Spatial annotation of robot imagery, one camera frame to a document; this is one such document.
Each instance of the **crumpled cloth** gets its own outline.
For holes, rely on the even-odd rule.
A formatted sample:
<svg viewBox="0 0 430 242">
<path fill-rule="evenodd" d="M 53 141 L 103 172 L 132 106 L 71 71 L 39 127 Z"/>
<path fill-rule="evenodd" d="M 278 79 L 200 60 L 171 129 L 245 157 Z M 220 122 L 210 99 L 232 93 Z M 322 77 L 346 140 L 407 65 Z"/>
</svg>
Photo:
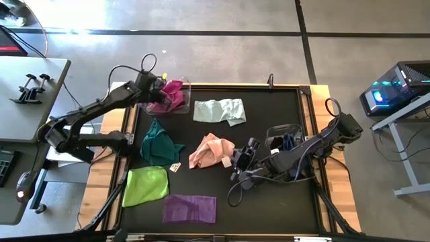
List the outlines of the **crumpled cloth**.
<svg viewBox="0 0 430 242">
<path fill-rule="evenodd" d="M 189 168 L 196 165 L 200 168 L 215 165 L 224 157 L 233 155 L 234 144 L 225 138 L 218 138 L 209 133 L 200 143 L 197 150 L 189 156 Z"/>
<path fill-rule="evenodd" d="M 242 99 L 210 100 L 194 102 L 194 121 L 221 122 L 227 120 L 230 126 L 247 121 Z"/>
<path fill-rule="evenodd" d="M 168 195 L 164 199 L 163 223 L 215 223 L 216 198 Z"/>
<path fill-rule="evenodd" d="M 149 103 L 146 105 L 146 110 L 148 112 L 154 113 L 168 113 L 183 106 L 185 102 L 183 101 L 183 92 L 181 91 L 182 81 L 170 80 L 161 89 L 161 92 L 165 95 L 165 100 L 162 104 L 159 103 Z"/>
<path fill-rule="evenodd" d="M 179 152 L 185 145 L 173 144 L 166 130 L 154 118 L 143 139 L 140 155 L 151 165 L 171 165 L 179 162 Z"/>
<path fill-rule="evenodd" d="M 122 207 L 158 200 L 169 194 L 167 172 L 162 167 L 144 167 L 128 171 Z"/>
</svg>

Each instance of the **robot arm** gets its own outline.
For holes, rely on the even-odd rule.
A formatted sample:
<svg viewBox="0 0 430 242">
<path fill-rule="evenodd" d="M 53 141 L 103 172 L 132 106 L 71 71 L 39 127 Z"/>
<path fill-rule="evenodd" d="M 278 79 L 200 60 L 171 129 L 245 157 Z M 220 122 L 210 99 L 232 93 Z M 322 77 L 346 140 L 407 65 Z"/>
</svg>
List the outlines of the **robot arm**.
<svg viewBox="0 0 430 242">
<path fill-rule="evenodd" d="M 258 177 L 273 179 L 290 176 L 290 179 L 296 180 L 297 174 L 302 171 L 302 161 L 305 157 L 327 158 L 333 150 L 333 145 L 352 143 L 362 132 L 363 129 L 351 114 L 340 113 L 316 136 L 290 151 L 280 151 L 259 161 L 253 157 L 260 143 L 251 138 L 246 147 L 233 154 L 234 173 L 231 180 L 240 182 L 245 190 L 262 182 Z"/>
<path fill-rule="evenodd" d="M 49 121 L 38 131 L 40 141 L 49 143 L 59 153 L 69 153 L 72 156 L 90 163 L 94 152 L 87 147 L 110 147 L 118 156 L 129 154 L 128 139 L 120 131 L 109 134 L 79 134 L 82 125 L 116 108 L 127 108 L 142 102 L 162 102 L 160 92 L 163 82 L 150 72 L 142 71 L 136 82 L 129 81 L 112 90 L 102 100 L 97 99 L 92 104 L 69 112 L 64 116 Z"/>
</svg>

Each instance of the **lime green cloth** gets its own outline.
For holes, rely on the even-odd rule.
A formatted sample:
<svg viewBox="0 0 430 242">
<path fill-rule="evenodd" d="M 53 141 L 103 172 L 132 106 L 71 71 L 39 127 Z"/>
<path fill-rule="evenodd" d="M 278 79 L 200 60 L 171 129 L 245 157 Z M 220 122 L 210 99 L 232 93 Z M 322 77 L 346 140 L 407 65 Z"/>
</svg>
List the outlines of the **lime green cloth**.
<svg viewBox="0 0 430 242">
<path fill-rule="evenodd" d="M 149 131 L 143 139 L 140 155 L 151 165 L 171 165 L 179 162 L 179 152 L 185 145 L 175 145 L 154 118 Z"/>
<path fill-rule="evenodd" d="M 162 167 L 144 167 L 128 171 L 122 207 L 158 200 L 169 194 L 167 172 Z"/>
</svg>

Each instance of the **black table surface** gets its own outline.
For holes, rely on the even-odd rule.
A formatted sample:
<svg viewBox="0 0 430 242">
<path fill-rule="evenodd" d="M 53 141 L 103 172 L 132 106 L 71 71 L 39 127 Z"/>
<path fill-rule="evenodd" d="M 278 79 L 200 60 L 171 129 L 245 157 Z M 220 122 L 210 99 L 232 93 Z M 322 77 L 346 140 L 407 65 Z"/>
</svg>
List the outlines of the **black table surface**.
<svg viewBox="0 0 430 242">
<path fill-rule="evenodd" d="M 205 123 L 193 121 L 194 101 L 241 98 L 247 121 L 230 127 L 227 121 Z M 157 116 L 161 126 L 175 144 L 186 148 L 181 152 L 181 167 L 176 173 L 169 171 L 170 194 L 216 197 L 216 223 L 162 223 L 163 200 L 147 202 L 124 209 L 122 226 L 129 233 L 218 233 L 218 234 L 286 234 L 316 233 L 316 209 L 312 184 L 301 181 L 296 184 L 276 185 L 264 183 L 244 191 L 243 201 L 232 208 L 226 201 L 227 192 L 234 182 L 230 181 L 231 167 L 217 165 L 189 169 L 188 157 L 210 132 L 218 138 L 226 138 L 236 145 L 245 146 L 250 137 L 261 141 L 257 158 L 269 154 L 264 145 L 266 130 L 280 124 L 299 124 L 299 104 L 294 90 L 283 91 L 193 91 L 188 114 Z M 140 148 L 153 116 L 139 109 L 134 144 Z M 133 169 L 148 166 L 135 151 Z M 233 192 L 232 202 L 237 201 L 239 189 Z"/>
</svg>

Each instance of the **computer mouse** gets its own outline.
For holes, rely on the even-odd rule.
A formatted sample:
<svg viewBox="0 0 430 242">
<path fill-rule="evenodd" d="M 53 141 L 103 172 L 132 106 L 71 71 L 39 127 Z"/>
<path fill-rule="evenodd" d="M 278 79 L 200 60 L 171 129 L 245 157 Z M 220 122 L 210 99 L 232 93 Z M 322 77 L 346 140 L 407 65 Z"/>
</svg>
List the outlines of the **computer mouse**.
<svg viewBox="0 0 430 242">
<path fill-rule="evenodd" d="M 32 198 L 38 175 L 39 173 L 37 171 L 26 171 L 22 173 L 16 185 L 16 200 L 18 202 L 28 202 Z"/>
</svg>

